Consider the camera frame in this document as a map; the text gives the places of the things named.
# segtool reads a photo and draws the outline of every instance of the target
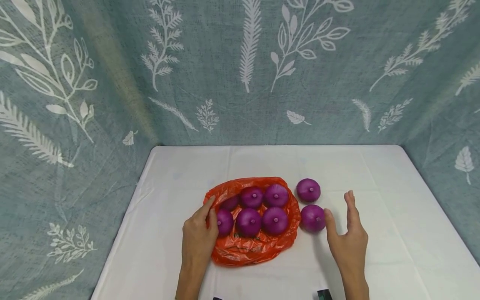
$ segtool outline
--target red onion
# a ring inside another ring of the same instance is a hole
[[[240,192],[240,204],[243,207],[257,209],[262,205],[264,194],[259,187],[251,186]]]
[[[239,212],[236,224],[242,236],[252,238],[260,232],[262,217],[253,208],[244,208]]]
[[[320,185],[313,179],[305,178],[297,184],[297,195],[305,202],[316,201],[320,193]]]
[[[309,232],[319,232],[325,228],[325,213],[324,209],[310,204],[301,210],[301,225]]]
[[[262,216],[262,228],[269,235],[280,235],[288,227],[287,213],[280,207],[270,207]]]
[[[220,208],[216,214],[218,225],[218,237],[226,237],[233,229],[233,216],[231,212]]]
[[[237,205],[239,204],[239,199],[240,199],[239,195],[230,197],[226,199],[224,202],[222,202],[222,204],[220,205],[220,208],[226,209],[228,211],[232,211],[235,208],[237,208]]]
[[[266,206],[283,207],[288,202],[287,189],[280,184],[272,184],[267,188],[264,194]]]

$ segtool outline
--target hand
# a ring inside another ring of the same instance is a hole
[[[210,209],[215,200],[211,197],[183,224],[181,246],[181,269],[176,300],[197,300],[200,286],[210,262],[218,236],[215,209]]]
[[[344,198],[347,202],[346,234],[338,235],[333,214],[325,209],[328,245],[342,275],[347,300],[368,299],[368,285],[365,280],[368,234],[360,223],[353,191],[345,193]]]

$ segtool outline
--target fabric backdrop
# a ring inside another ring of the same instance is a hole
[[[150,149],[399,144],[480,261],[475,0],[0,0],[0,298],[88,299]]]

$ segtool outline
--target fern leaf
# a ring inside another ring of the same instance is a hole
[[[370,108],[363,102],[358,99],[352,99],[353,104],[355,104],[361,111],[363,117],[363,127],[366,131],[370,132],[370,122],[372,120],[372,113],[370,112]]]
[[[45,137],[27,116],[18,111],[10,99],[5,99],[2,91],[0,91],[0,122],[1,126],[7,128],[5,132],[17,137],[38,159],[50,164],[61,163],[69,168],[73,167],[73,164],[63,160],[60,149]]]
[[[252,80],[253,61],[257,53],[257,44],[260,38],[260,0],[243,0],[245,8],[245,21],[243,23],[243,42],[240,58],[240,81],[245,84],[247,93],[248,85]]]
[[[185,117],[184,114],[182,114],[178,109],[176,109],[175,107],[172,107],[170,105],[168,105],[167,103],[163,103],[161,101],[158,101],[158,100],[155,100],[151,97],[148,97],[153,103],[157,104],[158,106],[160,106],[161,108],[163,108],[164,110],[166,111],[169,111],[171,112],[172,114],[174,114],[175,116],[177,116],[181,121],[182,123],[187,127],[187,128],[190,128],[192,130],[195,130],[195,131],[198,131],[195,129],[195,126],[192,125],[192,123],[190,123],[190,121],[188,121],[187,117]]]
[[[44,287],[41,287],[37,290],[35,290],[34,292],[26,295],[25,297],[23,297],[21,300],[40,300],[42,298],[45,298],[46,296],[48,296],[49,294],[51,294],[52,292],[54,292],[55,290],[61,288],[61,287],[64,287],[66,285],[69,285],[70,283],[72,283],[73,281],[75,281],[75,279],[80,276],[80,274],[83,272],[84,270],[80,271],[80,273],[78,273],[77,275],[73,275],[73,276],[70,276],[69,278],[63,280],[63,281],[60,281],[58,283],[55,283],[55,284],[51,284],[49,286],[44,286]]]

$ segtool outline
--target plastic bag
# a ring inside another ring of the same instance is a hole
[[[216,264],[230,267],[259,264],[274,259],[282,251],[293,245],[300,224],[300,208],[287,183],[279,177],[253,177],[227,181],[209,190],[205,195],[204,203],[210,197],[215,196],[215,202],[212,207],[218,211],[223,201],[240,193],[243,188],[258,186],[265,191],[269,185],[275,183],[284,186],[288,191],[288,202],[283,207],[288,215],[289,226],[287,231],[276,237],[266,235],[263,231],[260,231],[254,238],[244,238],[238,234],[234,226],[230,235],[216,240],[212,253],[212,260]],[[260,215],[263,215],[266,209],[262,204],[259,209]],[[238,206],[232,212],[234,219],[237,218],[240,211],[241,208]]]

